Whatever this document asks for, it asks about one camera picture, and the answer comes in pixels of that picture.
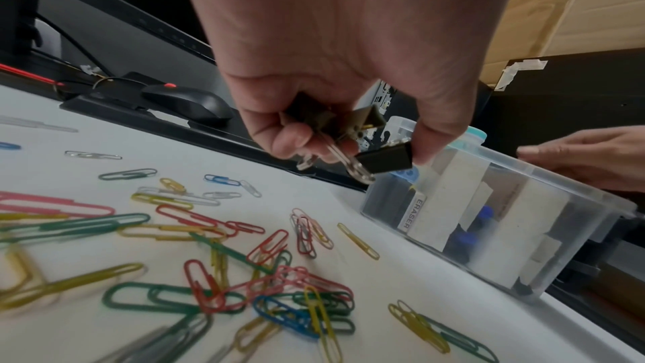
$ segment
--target plastic storage box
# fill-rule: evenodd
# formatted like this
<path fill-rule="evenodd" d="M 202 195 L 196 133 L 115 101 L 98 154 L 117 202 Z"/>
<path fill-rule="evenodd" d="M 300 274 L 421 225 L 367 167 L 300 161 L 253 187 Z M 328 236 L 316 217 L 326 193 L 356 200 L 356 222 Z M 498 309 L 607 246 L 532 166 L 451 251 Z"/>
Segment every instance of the plastic storage box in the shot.
<path fill-rule="evenodd" d="M 601 241 L 636 217 L 633 202 L 481 147 L 477 132 L 427 165 L 379 175 L 362 214 L 527 302 L 594 232 Z"/>

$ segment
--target red cable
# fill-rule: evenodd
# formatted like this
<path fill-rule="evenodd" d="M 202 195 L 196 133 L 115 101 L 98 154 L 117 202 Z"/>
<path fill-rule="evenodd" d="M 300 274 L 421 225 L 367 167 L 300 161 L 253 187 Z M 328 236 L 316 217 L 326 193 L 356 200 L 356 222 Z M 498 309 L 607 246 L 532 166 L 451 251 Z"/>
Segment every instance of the red cable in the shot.
<path fill-rule="evenodd" d="M 35 80 L 41 81 L 43 83 L 47 83 L 47 84 L 56 83 L 56 81 L 54 81 L 52 79 L 41 77 L 41 76 L 39 76 L 37 74 L 33 74 L 33 73 L 28 72 L 28 71 L 24 71 L 24 70 L 21 70 L 21 69 L 10 67 L 8 65 L 4 65 L 4 64 L 1 64 L 1 63 L 0 63 L 0 69 L 4 70 L 4 71 L 9 71 L 12 74 L 21 75 L 22 77 L 27 77 L 29 79 L 35 79 Z"/>

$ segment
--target person's hand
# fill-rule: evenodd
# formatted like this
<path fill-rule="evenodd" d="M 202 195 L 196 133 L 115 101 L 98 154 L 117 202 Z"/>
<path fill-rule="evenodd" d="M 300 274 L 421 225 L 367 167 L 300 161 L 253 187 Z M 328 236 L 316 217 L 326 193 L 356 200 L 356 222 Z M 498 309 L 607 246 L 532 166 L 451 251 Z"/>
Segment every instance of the person's hand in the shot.
<path fill-rule="evenodd" d="M 383 79 L 417 99 L 415 161 L 465 131 L 505 0 L 192 0 L 250 135 L 279 158 L 322 141 L 283 112 L 299 91 L 341 112 Z M 355 153 L 353 141 L 341 147 Z"/>
<path fill-rule="evenodd" d="M 645 192 L 645 126 L 582 130 L 517 156 L 599 189 Z"/>

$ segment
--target black mouse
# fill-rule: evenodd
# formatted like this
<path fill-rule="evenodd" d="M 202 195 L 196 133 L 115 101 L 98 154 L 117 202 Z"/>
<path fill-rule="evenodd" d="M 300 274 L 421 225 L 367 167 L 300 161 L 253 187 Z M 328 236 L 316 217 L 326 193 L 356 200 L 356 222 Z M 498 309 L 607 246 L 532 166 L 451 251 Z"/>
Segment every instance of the black mouse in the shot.
<path fill-rule="evenodd" d="M 203 125 L 222 125 L 233 117 L 233 110 L 221 97 L 203 89 L 148 85 L 141 89 L 141 96 Z"/>

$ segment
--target white desk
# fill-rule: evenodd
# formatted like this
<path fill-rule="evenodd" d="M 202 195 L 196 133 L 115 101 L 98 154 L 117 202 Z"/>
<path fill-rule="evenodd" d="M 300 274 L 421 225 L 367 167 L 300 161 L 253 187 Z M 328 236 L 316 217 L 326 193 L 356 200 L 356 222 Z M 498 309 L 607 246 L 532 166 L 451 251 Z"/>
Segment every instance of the white desk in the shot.
<path fill-rule="evenodd" d="M 170 177 L 201 194 L 237 190 L 242 198 L 223 200 L 216 208 L 196 206 L 195 211 L 221 220 L 262 225 L 267 234 L 290 232 L 288 249 L 293 265 L 351 287 L 357 326 L 352 336 L 340 337 L 346 362 L 480 362 L 453 347 L 441 355 L 417 338 L 389 312 L 388 303 L 405 300 L 420 313 L 444 323 L 487 345 L 503 363 L 529 362 L 642 362 L 645 358 L 599 327 L 564 307 L 548 295 L 529 307 L 499 292 L 439 258 L 381 229 L 362 217 L 357 207 L 363 194 L 321 181 L 305 179 L 262 166 L 146 134 L 123 126 L 59 110 L 57 103 L 0 86 L 0 115 L 44 121 L 79 129 L 79 133 L 0 125 L 0 140 L 19 144 L 20 151 L 0 151 L 0 190 L 72 198 L 103 204 L 120 213 L 146 212 L 154 222 L 166 222 L 155 207 L 136 203 L 130 195 L 140 186 L 159 186 Z M 123 156 L 123 160 L 77 159 L 64 151 L 86 151 Z M 101 173 L 153 167 L 156 177 L 128 181 L 101 181 Z M 211 184 L 206 173 L 245 179 L 262 194 L 254 198 L 240 188 Z M 335 242 L 333 250 L 318 245 L 318 258 L 305 260 L 296 251 L 289 213 L 302 208 L 317 219 Z M 338 230 L 345 223 L 381 255 L 374 261 Z M 226 242 L 246 253 L 261 238 L 240 234 Z M 186 286 L 183 263 L 187 259 L 210 261 L 208 249 L 195 243 L 164 243 L 127 239 L 117 234 L 60 243 L 26 245 L 49 280 L 58 280 L 127 262 L 148 267 L 143 282 Z M 0 258 L 0 288 L 15 277 Z M 229 263 L 232 283 L 244 282 L 251 272 L 235 261 Z M 92 362 L 137 337 L 179 320 L 179 315 L 108 309 L 101 295 L 113 282 L 78 289 L 57 302 L 46 299 L 16 315 L 0 315 L 0 361 L 84 363 Z M 124 293 L 125 300 L 142 301 Z M 232 317 L 215 316 L 212 330 L 181 362 L 205 362 L 235 331 L 255 317 L 252 309 Z M 227 362 L 235 362 L 231 355 Z M 263 344 L 252 362 L 322 362 L 318 345 L 282 331 Z"/>

